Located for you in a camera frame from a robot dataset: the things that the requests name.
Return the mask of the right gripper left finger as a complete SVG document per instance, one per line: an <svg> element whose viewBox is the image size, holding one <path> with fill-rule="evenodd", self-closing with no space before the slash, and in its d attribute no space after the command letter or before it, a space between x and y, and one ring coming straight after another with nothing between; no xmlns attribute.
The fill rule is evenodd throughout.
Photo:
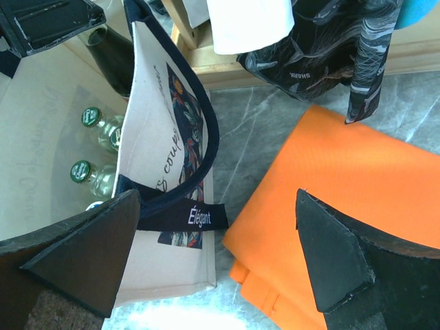
<svg viewBox="0 0 440 330"><path fill-rule="evenodd" d="M101 329L140 215L130 190L40 230L1 241L2 329Z"/></svg>

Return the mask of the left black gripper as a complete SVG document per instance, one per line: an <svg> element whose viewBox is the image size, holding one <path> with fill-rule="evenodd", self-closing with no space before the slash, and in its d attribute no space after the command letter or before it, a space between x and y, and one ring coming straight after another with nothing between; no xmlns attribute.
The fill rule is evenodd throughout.
<svg viewBox="0 0 440 330"><path fill-rule="evenodd" d="M87 0L1 0L1 51L28 57L106 22Z"/></svg>

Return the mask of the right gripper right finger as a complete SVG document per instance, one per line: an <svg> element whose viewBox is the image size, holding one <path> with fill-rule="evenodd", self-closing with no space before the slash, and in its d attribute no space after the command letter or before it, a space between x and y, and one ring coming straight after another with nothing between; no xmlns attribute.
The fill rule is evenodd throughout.
<svg viewBox="0 0 440 330"><path fill-rule="evenodd" d="M298 190L296 229L328 329L438 329L439 250Z"/></svg>

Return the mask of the coca-cola glass bottle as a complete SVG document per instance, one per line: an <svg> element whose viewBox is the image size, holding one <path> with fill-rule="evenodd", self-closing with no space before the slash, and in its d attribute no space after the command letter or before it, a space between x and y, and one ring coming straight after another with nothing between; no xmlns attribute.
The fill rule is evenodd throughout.
<svg viewBox="0 0 440 330"><path fill-rule="evenodd" d="M113 90L125 100L131 93L134 73L133 43L107 24L78 35Z"/></svg>

